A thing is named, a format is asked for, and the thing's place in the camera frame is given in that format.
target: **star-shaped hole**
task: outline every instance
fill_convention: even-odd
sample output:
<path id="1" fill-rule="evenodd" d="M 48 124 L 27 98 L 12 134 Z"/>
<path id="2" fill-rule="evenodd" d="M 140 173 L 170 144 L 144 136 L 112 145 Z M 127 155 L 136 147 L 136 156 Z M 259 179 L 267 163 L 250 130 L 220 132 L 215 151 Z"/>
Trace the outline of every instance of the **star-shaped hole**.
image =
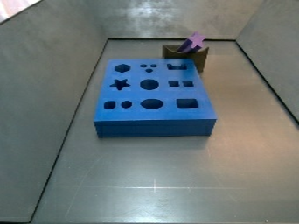
<path id="1" fill-rule="evenodd" d="M 112 88 L 116 88 L 118 90 L 122 90 L 126 87 L 130 87 L 131 85 L 127 83 L 127 80 L 115 80 L 115 83 L 110 85 Z"/>

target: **purple object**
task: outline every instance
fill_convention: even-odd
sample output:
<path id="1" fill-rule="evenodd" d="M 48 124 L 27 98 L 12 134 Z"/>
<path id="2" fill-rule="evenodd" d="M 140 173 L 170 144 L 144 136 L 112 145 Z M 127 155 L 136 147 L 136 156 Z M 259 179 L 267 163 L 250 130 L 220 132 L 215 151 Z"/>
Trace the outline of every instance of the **purple object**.
<path id="1" fill-rule="evenodd" d="M 195 32 L 183 42 L 178 49 L 179 53 L 196 53 L 203 48 L 202 41 L 206 39 L 198 32 Z"/>

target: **hexagon hole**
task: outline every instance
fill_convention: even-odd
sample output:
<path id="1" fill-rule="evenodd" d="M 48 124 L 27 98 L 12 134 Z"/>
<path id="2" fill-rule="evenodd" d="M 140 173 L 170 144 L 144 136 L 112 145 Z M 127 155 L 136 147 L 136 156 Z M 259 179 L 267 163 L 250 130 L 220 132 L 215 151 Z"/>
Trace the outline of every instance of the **hexagon hole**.
<path id="1" fill-rule="evenodd" d="M 131 69 L 131 66 L 126 65 L 126 64 L 118 65 L 115 67 L 115 71 L 118 71 L 120 73 L 124 73 L 124 72 L 130 71 L 130 69 Z"/>

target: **square hole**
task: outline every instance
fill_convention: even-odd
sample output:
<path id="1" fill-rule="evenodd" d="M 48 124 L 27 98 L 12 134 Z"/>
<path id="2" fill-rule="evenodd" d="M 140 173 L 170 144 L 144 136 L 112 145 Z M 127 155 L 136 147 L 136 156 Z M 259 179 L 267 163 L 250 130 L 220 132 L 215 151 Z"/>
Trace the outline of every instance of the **square hole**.
<path id="1" fill-rule="evenodd" d="M 114 109 L 118 103 L 115 101 L 106 101 L 104 102 L 104 109 Z"/>
<path id="2" fill-rule="evenodd" d="M 170 87 L 176 88 L 180 86 L 179 81 L 178 80 L 170 80 L 168 81 Z"/>
<path id="3" fill-rule="evenodd" d="M 184 85 L 187 88 L 194 87 L 194 84 L 192 84 L 192 81 L 191 81 L 191 80 L 184 80 L 182 83 L 183 83 L 183 85 Z"/>

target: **brown box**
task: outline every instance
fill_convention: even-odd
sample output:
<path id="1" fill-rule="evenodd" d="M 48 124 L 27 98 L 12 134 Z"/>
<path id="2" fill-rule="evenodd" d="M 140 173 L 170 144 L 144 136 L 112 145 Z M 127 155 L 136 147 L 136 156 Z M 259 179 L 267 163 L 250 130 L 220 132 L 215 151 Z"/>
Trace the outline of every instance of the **brown box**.
<path id="1" fill-rule="evenodd" d="M 163 45 L 164 59 L 192 59 L 199 73 L 202 73 L 210 48 L 202 48 L 198 52 L 178 52 L 179 45 Z"/>

